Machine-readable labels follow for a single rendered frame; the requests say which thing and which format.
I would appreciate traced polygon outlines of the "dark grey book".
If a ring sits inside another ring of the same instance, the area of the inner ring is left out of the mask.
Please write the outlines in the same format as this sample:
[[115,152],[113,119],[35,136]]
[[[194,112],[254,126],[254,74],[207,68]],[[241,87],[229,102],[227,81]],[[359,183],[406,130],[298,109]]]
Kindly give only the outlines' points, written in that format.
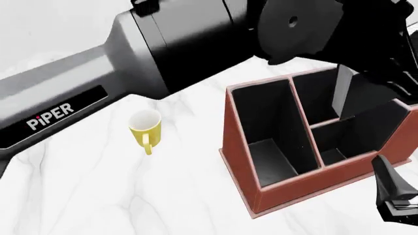
[[382,105],[398,95],[388,87],[373,84],[350,68],[337,66],[332,107],[340,119],[347,119]]

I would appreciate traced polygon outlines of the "yellow mug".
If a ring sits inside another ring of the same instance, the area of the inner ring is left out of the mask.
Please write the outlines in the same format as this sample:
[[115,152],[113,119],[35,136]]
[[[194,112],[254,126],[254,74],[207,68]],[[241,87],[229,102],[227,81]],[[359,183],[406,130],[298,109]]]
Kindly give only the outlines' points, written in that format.
[[142,146],[147,155],[161,140],[161,114],[153,109],[145,109],[134,113],[128,127],[137,143]]

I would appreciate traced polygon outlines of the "red-brown desk caddy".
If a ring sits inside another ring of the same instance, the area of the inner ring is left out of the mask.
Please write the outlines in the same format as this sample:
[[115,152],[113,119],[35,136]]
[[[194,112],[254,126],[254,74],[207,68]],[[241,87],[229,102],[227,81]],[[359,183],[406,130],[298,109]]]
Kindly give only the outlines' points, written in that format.
[[356,74],[345,111],[332,108],[341,68],[226,88],[220,154],[252,217],[371,176],[372,159],[408,163],[418,148],[418,99]]

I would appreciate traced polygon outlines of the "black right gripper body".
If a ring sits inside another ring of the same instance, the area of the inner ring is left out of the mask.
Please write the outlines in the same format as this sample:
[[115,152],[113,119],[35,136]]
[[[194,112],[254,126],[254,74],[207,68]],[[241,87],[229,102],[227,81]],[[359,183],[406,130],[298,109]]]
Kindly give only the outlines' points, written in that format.
[[385,222],[418,223],[418,195],[408,195],[402,200],[389,200],[389,197],[377,195],[376,206]]

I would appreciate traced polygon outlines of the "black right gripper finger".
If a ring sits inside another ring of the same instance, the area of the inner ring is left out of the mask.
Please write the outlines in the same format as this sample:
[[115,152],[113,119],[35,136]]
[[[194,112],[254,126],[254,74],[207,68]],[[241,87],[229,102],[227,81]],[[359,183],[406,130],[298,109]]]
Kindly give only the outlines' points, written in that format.
[[394,205],[418,205],[418,189],[410,185],[394,169],[383,155],[372,160],[376,177],[377,197],[376,205],[391,202]]

